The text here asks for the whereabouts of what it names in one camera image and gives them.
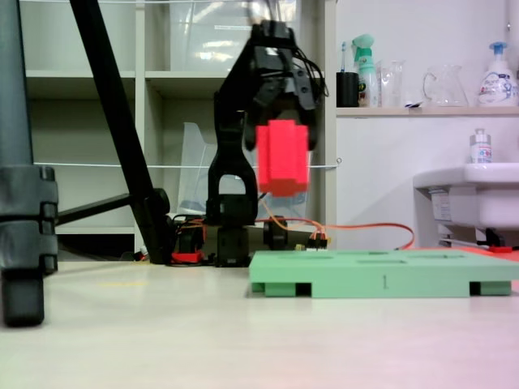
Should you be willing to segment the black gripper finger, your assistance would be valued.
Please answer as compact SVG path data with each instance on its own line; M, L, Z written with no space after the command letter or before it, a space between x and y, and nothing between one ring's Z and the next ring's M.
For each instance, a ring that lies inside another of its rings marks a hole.
M244 144L247 150L253 150L256 145L255 128L264 126L277 115L277 100L284 92L285 82L282 79L269 79L253 97L246 109L244 125Z
M307 149L314 150L318 141L317 135L317 109L319 102L315 99L308 74L300 69L292 70L297 103L299 121L307 127L308 140Z

